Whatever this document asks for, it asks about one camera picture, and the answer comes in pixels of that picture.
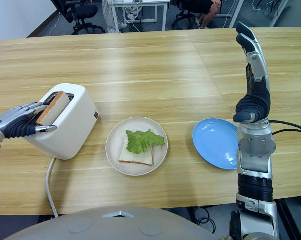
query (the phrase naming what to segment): bread slice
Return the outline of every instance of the bread slice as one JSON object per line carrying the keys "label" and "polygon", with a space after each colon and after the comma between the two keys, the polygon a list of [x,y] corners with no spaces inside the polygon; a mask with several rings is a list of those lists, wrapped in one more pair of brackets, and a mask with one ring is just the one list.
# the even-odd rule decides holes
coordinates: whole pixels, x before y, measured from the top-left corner
{"label": "bread slice", "polygon": [[58,92],[50,105],[44,110],[36,123],[42,126],[52,125],[70,103],[69,96],[64,91]]}
{"label": "bread slice", "polygon": [[129,152],[126,149],[128,144],[129,144],[129,138],[127,134],[125,134],[124,145],[122,147],[121,154],[119,157],[120,163],[154,166],[153,146],[149,146],[147,152],[141,152],[140,154],[136,154],[133,152]]}

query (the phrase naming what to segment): robotic arm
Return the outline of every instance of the robotic arm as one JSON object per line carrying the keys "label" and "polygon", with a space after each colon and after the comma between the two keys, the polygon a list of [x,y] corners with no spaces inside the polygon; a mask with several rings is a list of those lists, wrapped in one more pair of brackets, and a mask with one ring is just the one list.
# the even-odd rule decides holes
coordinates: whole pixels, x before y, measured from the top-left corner
{"label": "robotic arm", "polygon": [[0,148],[4,139],[26,137],[56,130],[57,127],[54,125],[36,126],[31,123],[48,105],[48,102],[31,102],[13,107],[0,115]]}
{"label": "robotic arm", "polygon": [[239,123],[237,173],[239,211],[231,214],[230,236],[243,239],[252,233],[278,238],[277,207],[273,201],[272,159],[276,150],[268,115],[271,108],[269,75],[263,50],[254,33],[241,22],[237,42],[246,57],[247,94],[236,106]]}

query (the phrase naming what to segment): green lettuce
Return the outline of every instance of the green lettuce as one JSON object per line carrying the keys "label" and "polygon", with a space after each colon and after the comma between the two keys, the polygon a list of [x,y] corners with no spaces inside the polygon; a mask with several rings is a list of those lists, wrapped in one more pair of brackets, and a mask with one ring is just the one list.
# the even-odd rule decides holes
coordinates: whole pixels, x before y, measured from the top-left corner
{"label": "green lettuce", "polygon": [[134,153],[134,154],[140,154],[142,152],[146,153],[148,147],[152,146],[153,144],[156,145],[165,144],[165,138],[154,134],[151,130],[148,130],[146,132],[144,131],[132,132],[126,130],[126,133],[128,136],[128,146],[126,149],[130,153]]}

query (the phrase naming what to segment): table surface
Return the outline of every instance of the table surface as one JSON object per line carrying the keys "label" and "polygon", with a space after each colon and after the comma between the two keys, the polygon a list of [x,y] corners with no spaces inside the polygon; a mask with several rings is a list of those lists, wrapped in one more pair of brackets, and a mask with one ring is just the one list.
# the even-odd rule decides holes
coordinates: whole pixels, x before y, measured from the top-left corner
{"label": "table surface", "polygon": [[[270,119],[301,125],[301,28],[254,31],[270,73]],[[40,100],[60,83],[85,86],[100,111],[78,155],[55,164],[51,193],[58,212],[234,203],[237,172],[202,159],[192,131],[203,119],[232,121],[245,95],[246,58],[236,36],[235,29],[210,29],[0,41],[0,114]],[[157,170],[131,177],[112,168],[105,144],[117,123],[136,116],[161,124],[169,151]],[[275,140],[274,197],[301,196],[301,133]],[[24,139],[3,142],[0,215],[52,213],[45,191],[50,162]]]}

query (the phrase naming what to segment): blue plate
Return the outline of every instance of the blue plate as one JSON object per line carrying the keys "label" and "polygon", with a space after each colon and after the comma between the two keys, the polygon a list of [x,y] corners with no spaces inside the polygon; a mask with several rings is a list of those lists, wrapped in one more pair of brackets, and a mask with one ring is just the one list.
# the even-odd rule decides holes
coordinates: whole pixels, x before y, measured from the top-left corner
{"label": "blue plate", "polygon": [[192,140],[198,153],[215,167],[237,169],[237,149],[239,146],[238,127],[219,118],[200,121],[194,128]]}

